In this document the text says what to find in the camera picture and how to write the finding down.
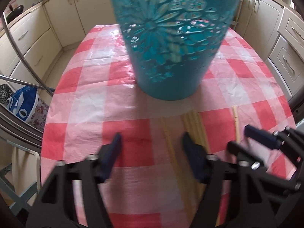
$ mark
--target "stainless steel bar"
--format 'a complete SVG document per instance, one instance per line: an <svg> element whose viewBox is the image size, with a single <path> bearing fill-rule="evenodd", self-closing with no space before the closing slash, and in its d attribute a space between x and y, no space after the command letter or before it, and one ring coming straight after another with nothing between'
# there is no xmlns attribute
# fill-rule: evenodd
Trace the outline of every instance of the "stainless steel bar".
<svg viewBox="0 0 304 228"><path fill-rule="evenodd" d="M11 113L4 105L0 104L0 123L8 123L16 129L17 134L27 134L42 142L43 133Z"/></svg>
<svg viewBox="0 0 304 228"><path fill-rule="evenodd" d="M21 53L21 51L19 50L8 26L7 26L7 22L5 19L4 14L2 14L1 16L1 22L4 28L4 31L13 47L13 49L15 50L17 56L20 58L21 62L24 64L24 66L27 68L27 70L31 73L31 75L35 78L35 80L42 86L44 87L44 89L47 91L47 93L52 97L53 93L51 92L51 90L46 86L46 84L39 78L39 76L35 73L35 71L32 69L32 67L29 65L29 63L27 62L27 60L24 58L23 54Z"/></svg>
<svg viewBox="0 0 304 228"><path fill-rule="evenodd" d="M12 132L11 130L7 129L5 126L3 126L0 123L0 137L2 137L3 139L7 140L7 141L11 141L13 143L16 143L18 145L21 145L25 148L28 148L34 152L38 152L41 153L41 142L39 144L36 144L32 141L29 141L27 139L25 139L25 135L17 135L14 132Z"/></svg>
<svg viewBox="0 0 304 228"><path fill-rule="evenodd" d="M13 79L11 77L7 77L7 76L1 75L1 74L0 74L0 79L1 80L5 80L5 81L14 82L14 83L17 83L17 84L20 84L20 85L25 85L25 86L29 86L29 87L36 87L38 89L45 90L44 87L42 87L42 86L39 86L39 85L36 85L36 84L32 84L32 83L28 83L28 82L25 82L25 81L20 81L20 80L17 80L17 79Z"/></svg>
<svg viewBox="0 0 304 228"><path fill-rule="evenodd" d="M19 139L19 140L23 140L24 142L28 143L28 144L32 144L35 146L39 146L41 147L42 145L42 141L35 139L31 136L29 136L26 133L20 133L20 131L16 130L13 126L11 126L9 123L0 123L0 128L2 130L4 130L5 132L13 135L15 138Z"/></svg>

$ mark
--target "cabinet door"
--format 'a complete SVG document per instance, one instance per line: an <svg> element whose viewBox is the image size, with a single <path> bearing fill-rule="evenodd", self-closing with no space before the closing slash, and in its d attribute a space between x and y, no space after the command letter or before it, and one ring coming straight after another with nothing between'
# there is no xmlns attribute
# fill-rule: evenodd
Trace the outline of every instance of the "cabinet door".
<svg viewBox="0 0 304 228"><path fill-rule="evenodd" d="M286 84L284 78L282 77L280 71L276 68L275 64L273 64L273 62L271 61L270 58L266 59L265 64L267 65L267 67L271 71L273 77L275 78L276 82L278 83L278 85L282 89L286 99L287 100L291 99L292 94L289 90L289 87L287 86L287 84Z"/></svg>
<svg viewBox="0 0 304 228"><path fill-rule="evenodd" d="M110 0L74 0L85 33L96 25L116 24Z"/></svg>
<svg viewBox="0 0 304 228"><path fill-rule="evenodd" d="M62 47L84 39L74 0L49 0L44 6Z"/></svg>
<svg viewBox="0 0 304 228"><path fill-rule="evenodd" d="M240 16L238 19L237 26L235 31L241 36L244 37L252 11L254 7L255 0L244 0L242 3L242 8L240 12Z"/></svg>
<svg viewBox="0 0 304 228"><path fill-rule="evenodd" d="M49 29L33 44L24 57L35 73L43 79L45 72L48 70L60 50L60 44L55 38L53 31ZM37 84L34 77L32 77L21 61L11 74L11 78ZM15 89L22 87L22 85L15 83L12 83L12 86Z"/></svg>
<svg viewBox="0 0 304 228"><path fill-rule="evenodd" d="M280 71L292 95L295 95L304 83L302 59L282 36L279 37L270 59Z"/></svg>
<svg viewBox="0 0 304 228"><path fill-rule="evenodd" d="M255 0L244 39L265 61L277 40L283 8L273 0Z"/></svg>
<svg viewBox="0 0 304 228"><path fill-rule="evenodd" d="M49 28L43 8L39 7L12 25L10 31L21 53L25 54ZM0 71L3 75L10 76L19 62L19 57L6 34L0 38L0 56Z"/></svg>

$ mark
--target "teal vase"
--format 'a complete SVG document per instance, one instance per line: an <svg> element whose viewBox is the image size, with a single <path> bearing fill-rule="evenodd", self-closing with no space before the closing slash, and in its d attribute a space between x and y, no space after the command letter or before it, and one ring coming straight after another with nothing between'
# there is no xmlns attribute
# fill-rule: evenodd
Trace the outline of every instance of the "teal vase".
<svg viewBox="0 0 304 228"><path fill-rule="evenodd" d="M163 100L192 95L239 0L112 0L139 87Z"/></svg>

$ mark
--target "drawer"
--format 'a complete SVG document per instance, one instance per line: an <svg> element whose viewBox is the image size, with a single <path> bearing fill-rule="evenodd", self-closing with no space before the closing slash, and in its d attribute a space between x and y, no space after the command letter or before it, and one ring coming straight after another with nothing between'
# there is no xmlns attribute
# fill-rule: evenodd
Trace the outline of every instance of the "drawer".
<svg viewBox="0 0 304 228"><path fill-rule="evenodd" d="M285 7L278 31L304 60L304 21Z"/></svg>
<svg viewBox="0 0 304 228"><path fill-rule="evenodd" d="M42 6L27 14L10 27L11 34L22 54L50 28ZM0 71L9 76L17 63L17 57L7 36L0 38Z"/></svg>
<svg viewBox="0 0 304 228"><path fill-rule="evenodd" d="M280 36L270 59L279 70L292 95L304 84L304 62L291 45Z"/></svg>
<svg viewBox="0 0 304 228"><path fill-rule="evenodd" d="M58 43L51 29L46 31L25 54L25 59L31 65L36 74L42 79L48 70L56 55L60 52L61 45ZM31 82L37 84L35 79L27 71L23 63L20 61L12 72L11 78ZM16 89L22 87L19 84L13 84Z"/></svg>
<svg viewBox="0 0 304 228"><path fill-rule="evenodd" d="M272 73L273 77L275 78L276 82L279 84L279 86L282 89L282 91L283 91L286 99L287 100L291 99L292 98L292 94L291 94L291 92L289 90L289 87L287 86L284 78L280 74L280 72L277 69L277 67L273 64L273 62L269 58L266 59L265 64L267 65L267 67L271 71L271 73Z"/></svg>

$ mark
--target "metal screw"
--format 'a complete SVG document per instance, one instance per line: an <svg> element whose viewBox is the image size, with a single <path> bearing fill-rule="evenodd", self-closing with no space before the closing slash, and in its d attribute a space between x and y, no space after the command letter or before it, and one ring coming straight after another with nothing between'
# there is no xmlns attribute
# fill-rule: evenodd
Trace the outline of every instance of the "metal screw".
<svg viewBox="0 0 304 228"><path fill-rule="evenodd" d="M211 160L211 161L217 161L217 160L218 160L218 157L217 157L216 155L214 155L214 154L208 154L208 155L206 156L206 158L207 158L208 160Z"/></svg>
<svg viewBox="0 0 304 228"><path fill-rule="evenodd" d="M247 161L240 161L239 165L242 166L242 167L248 167L250 164Z"/></svg>
<svg viewBox="0 0 304 228"><path fill-rule="evenodd" d="M301 187L301 183L297 183L294 188L296 191L298 191L300 187Z"/></svg>
<svg viewBox="0 0 304 228"><path fill-rule="evenodd" d="M97 160L98 154L91 154L87 156L87 160Z"/></svg>
<svg viewBox="0 0 304 228"><path fill-rule="evenodd" d="M60 160L56 162L56 166L64 166L66 165L66 162L64 160Z"/></svg>
<svg viewBox="0 0 304 228"><path fill-rule="evenodd" d="M259 162L254 162L252 165L251 165L251 169L253 169L253 170L256 170L257 168L259 168L260 167L260 163Z"/></svg>

